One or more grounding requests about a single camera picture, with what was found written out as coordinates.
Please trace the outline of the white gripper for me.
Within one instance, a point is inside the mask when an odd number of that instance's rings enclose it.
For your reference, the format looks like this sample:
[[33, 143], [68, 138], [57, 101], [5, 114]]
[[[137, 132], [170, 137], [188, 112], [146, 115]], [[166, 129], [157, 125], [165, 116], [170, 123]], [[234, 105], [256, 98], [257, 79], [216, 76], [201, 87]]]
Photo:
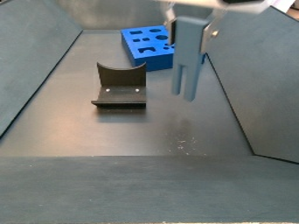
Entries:
[[208, 24], [204, 26], [200, 41], [200, 53], [205, 53], [210, 39], [218, 35], [217, 25], [226, 11], [238, 11], [257, 14], [268, 6], [268, 0], [157, 0], [162, 2], [164, 26], [168, 31], [168, 44], [174, 42], [176, 16], [173, 4], [184, 4], [196, 7], [210, 8], [212, 13], [208, 15]]

